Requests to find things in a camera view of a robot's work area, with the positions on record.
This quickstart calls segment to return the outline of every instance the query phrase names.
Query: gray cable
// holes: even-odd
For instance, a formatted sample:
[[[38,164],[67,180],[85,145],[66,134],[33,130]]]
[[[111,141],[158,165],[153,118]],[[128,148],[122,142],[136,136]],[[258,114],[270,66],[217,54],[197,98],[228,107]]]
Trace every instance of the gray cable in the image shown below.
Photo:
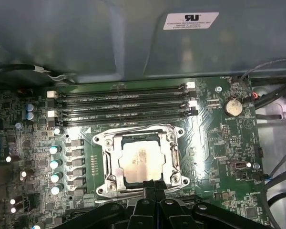
[[[247,72],[245,72],[240,78],[239,78],[239,84],[250,94],[252,94],[252,90],[250,88],[248,88],[244,82],[244,79],[246,76],[248,76],[250,73],[254,72],[257,69],[260,69],[262,67],[265,67],[267,65],[271,65],[277,62],[286,62],[286,59],[278,59],[278,60],[274,60],[274,61],[269,61],[263,64],[260,64],[258,66],[256,66],[255,68],[249,69]]]

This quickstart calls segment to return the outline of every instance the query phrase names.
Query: cable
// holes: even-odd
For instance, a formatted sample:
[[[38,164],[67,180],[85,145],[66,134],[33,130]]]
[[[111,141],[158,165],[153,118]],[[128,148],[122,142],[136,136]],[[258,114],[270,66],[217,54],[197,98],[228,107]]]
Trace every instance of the cable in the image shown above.
[[[286,85],[283,85],[277,89],[275,89],[273,92],[265,95],[261,99],[257,100],[254,104],[255,109],[262,108],[273,101],[277,100],[278,98],[282,97],[283,95],[286,94]]]
[[[268,200],[268,205],[269,207],[271,207],[273,204],[275,204],[276,202],[278,202],[281,199],[286,198],[286,192],[277,194],[276,196],[272,197],[270,200]]]
[[[272,170],[272,172],[269,174],[270,177],[273,177],[273,175],[277,172],[277,170],[286,162],[286,154],[281,159],[281,161],[277,164],[277,166]]]
[[[282,116],[279,114],[273,114],[273,115],[256,114],[256,118],[263,120],[281,120]]]
[[[75,83],[70,79],[66,79],[65,74],[61,74],[59,72],[46,70],[43,67],[32,65],[32,64],[8,64],[0,67],[0,74],[8,73],[16,70],[30,70],[38,73],[45,73],[48,77],[50,77],[54,81],[63,81],[69,85],[74,85]]]
[[[269,217],[270,222],[273,224],[275,229],[281,229],[278,225],[277,221],[275,220],[274,216],[272,215],[272,212],[270,210],[270,207],[268,205],[267,201],[267,191],[268,189],[272,188],[273,186],[283,182],[286,180],[286,171],[284,173],[281,173],[280,175],[276,176],[272,180],[270,180],[267,184],[265,184],[261,190],[261,202],[264,206],[265,212]]]
[[[254,72],[257,69],[260,69],[262,67],[265,67],[267,65],[271,65],[274,63],[278,63],[278,62],[286,62],[286,59],[278,59],[278,60],[274,60],[274,61],[269,61],[263,64],[260,64],[258,66],[256,66],[255,68],[249,69],[247,72],[245,72],[240,78],[239,78],[239,84],[248,92],[248,93],[252,93],[252,90],[250,88],[247,87],[247,85],[245,84],[244,80],[245,77],[248,76],[250,73]]]

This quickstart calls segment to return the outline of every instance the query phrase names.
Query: sticker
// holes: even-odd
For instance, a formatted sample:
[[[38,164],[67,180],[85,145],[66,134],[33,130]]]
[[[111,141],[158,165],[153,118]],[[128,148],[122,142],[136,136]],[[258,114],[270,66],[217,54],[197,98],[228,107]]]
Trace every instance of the sticker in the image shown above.
[[[170,13],[166,17],[163,30],[208,29],[218,15],[218,12]]]

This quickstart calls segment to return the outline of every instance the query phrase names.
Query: white connector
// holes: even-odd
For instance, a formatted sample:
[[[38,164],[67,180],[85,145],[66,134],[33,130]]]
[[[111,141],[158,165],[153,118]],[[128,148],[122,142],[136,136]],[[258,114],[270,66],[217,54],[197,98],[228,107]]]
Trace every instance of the white connector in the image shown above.
[[[195,82],[187,82],[186,83],[186,88],[187,89],[195,88]]]
[[[56,99],[58,97],[58,93],[56,91],[47,91],[47,98]]]
[[[58,116],[57,111],[48,111],[48,118],[54,118]]]

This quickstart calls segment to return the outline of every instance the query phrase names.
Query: green circuit board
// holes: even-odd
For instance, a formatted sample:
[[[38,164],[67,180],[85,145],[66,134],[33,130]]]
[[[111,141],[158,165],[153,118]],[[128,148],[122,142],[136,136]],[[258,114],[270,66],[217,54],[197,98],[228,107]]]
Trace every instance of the green circuit board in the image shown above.
[[[139,98],[135,95],[138,90],[178,88],[188,82],[192,83],[190,91],[194,92],[191,98],[195,101],[194,115],[182,116],[179,111],[165,107],[156,108],[157,114],[138,110],[137,113],[132,112],[134,118],[132,115],[123,119],[118,116],[117,121],[117,116],[111,113],[102,118],[101,112],[90,119],[81,116],[74,118],[68,116],[68,109],[72,108],[64,108],[60,112],[63,114],[55,117],[55,125],[60,125],[63,134],[55,135],[55,127],[50,124],[48,111],[63,108],[50,107],[49,102],[64,103],[69,98],[59,96],[49,99],[49,91],[70,95],[74,106],[94,102],[95,98],[90,97],[95,97],[97,92],[131,91],[131,96],[124,96],[135,104]],[[93,95],[87,99],[85,96],[89,93]],[[174,92],[170,94],[174,98],[177,95]],[[110,106],[110,100],[114,98],[105,95],[101,99],[103,104]],[[155,97],[157,99],[166,98],[159,93]],[[225,105],[230,99],[237,99],[242,104],[240,115],[227,114]],[[34,118],[31,120],[27,117],[27,104],[34,105]],[[8,154],[21,158],[14,165],[15,176],[9,184],[9,197],[31,195],[36,206],[29,212],[10,214],[10,206],[7,205],[7,226],[22,219],[22,228],[31,228],[37,222],[42,222],[45,228],[53,228],[65,220],[66,212],[70,209],[97,207],[99,204],[95,201],[100,197],[95,190],[104,183],[105,177],[102,147],[93,143],[93,137],[108,129],[158,123],[172,124],[185,130],[185,134],[178,139],[178,148],[182,175],[190,178],[190,184],[171,194],[172,197],[198,195],[212,204],[268,225],[267,215],[260,203],[260,190],[264,185],[263,155],[259,146],[255,108],[237,80],[227,76],[0,91],[1,158]],[[21,124],[21,128],[15,128],[16,124]],[[61,147],[61,152],[51,155],[51,146]],[[74,150],[80,150],[82,155],[72,156]],[[84,183],[80,188],[72,182],[75,178],[72,161],[78,158],[82,164],[77,166],[85,171]],[[53,170],[49,164],[55,159],[61,160],[63,165]],[[34,174],[20,181],[19,172],[24,168],[33,168]],[[54,184],[50,177],[56,172],[63,174],[60,180],[63,189],[60,194],[51,195],[50,189]]]

